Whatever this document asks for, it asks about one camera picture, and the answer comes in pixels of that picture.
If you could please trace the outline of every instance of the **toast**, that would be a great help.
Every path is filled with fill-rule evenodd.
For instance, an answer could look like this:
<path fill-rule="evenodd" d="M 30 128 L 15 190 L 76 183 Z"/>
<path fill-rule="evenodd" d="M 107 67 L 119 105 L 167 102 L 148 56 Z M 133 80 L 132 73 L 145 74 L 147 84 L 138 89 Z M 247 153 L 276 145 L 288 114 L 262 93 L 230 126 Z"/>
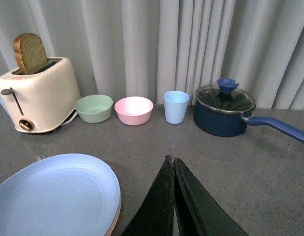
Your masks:
<path fill-rule="evenodd" d="M 21 74 L 28 75 L 47 63 L 46 51 L 40 37 L 24 33 L 14 39 L 15 60 Z"/>

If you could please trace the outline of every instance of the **saucepan handle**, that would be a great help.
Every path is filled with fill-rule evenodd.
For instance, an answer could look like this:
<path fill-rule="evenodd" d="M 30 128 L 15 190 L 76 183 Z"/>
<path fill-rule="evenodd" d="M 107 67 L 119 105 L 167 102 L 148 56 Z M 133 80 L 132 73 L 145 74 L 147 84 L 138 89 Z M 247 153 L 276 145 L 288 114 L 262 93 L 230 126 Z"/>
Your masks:
<path fill-rule="evenodd" d="M 241 120 L 251 126 L 257 125 L 267 125 L 278 131 L 287 134 L 288 136 L 304 143 L 304 132 L 292 127 L 278 119 L 274 119 L 271 117 L 258 117 L 258 116 L 250 116 L 250 117 L 241 117 Z"/>

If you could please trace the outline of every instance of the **blue saucepan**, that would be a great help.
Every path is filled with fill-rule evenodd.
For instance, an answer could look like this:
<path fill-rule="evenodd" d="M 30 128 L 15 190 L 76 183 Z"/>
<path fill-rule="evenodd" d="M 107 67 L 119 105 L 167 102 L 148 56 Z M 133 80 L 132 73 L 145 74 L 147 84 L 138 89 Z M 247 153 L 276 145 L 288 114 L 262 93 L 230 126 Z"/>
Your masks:
<path fill-rule="evenodd" d="M 195 92 L 194 120 L 199 128 L 216 136 L 233 137 L 244 133 L 247 124 L 268 125 L 304 143 L 303 131 L 274 118 L 252 115 L 256 102 L 238 85 L 223 78 L 218 85 L 203 86 Z"/>

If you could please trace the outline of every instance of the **plastic cup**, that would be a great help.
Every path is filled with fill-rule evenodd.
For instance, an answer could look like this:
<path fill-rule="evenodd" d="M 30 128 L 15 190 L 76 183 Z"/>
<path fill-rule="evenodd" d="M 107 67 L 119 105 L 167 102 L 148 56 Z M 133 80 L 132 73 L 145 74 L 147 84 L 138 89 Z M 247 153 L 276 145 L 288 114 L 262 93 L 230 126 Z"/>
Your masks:
<path fill-rule="evenodd" d="M 164 94 L 165 119 L 170 124 L 180 124 L 186 114 L 189 96 L 181 91 Z"/>
<path fill-rule="evenodd" d="M 0 104 L 3 106 L 3 108 L 5 109 L 5 111 L 6 111 L 7 113 L 9 113 L 8 110 L 7 110 L 6 107 L 5 107 L 5 104 L 4 104 L 4 102 L 3 102 L 2 98 L 1 98 L 1 96 L 0 96 Z"/>

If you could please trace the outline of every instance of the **lid knob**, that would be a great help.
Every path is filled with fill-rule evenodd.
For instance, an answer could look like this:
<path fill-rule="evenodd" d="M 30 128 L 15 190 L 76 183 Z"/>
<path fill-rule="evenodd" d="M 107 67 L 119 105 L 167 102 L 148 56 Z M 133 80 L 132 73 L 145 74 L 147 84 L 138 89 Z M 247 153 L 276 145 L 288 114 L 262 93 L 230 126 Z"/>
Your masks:
<path fill-rule="evenodd" d="M 230 78 L 220 78 L 217 80 L 217 84 L 220 87 L 220 91 L 223 94 L 230 94 L 233 90 L 239 86 L 239 83 L 235 83 L 235 80 Z"/>

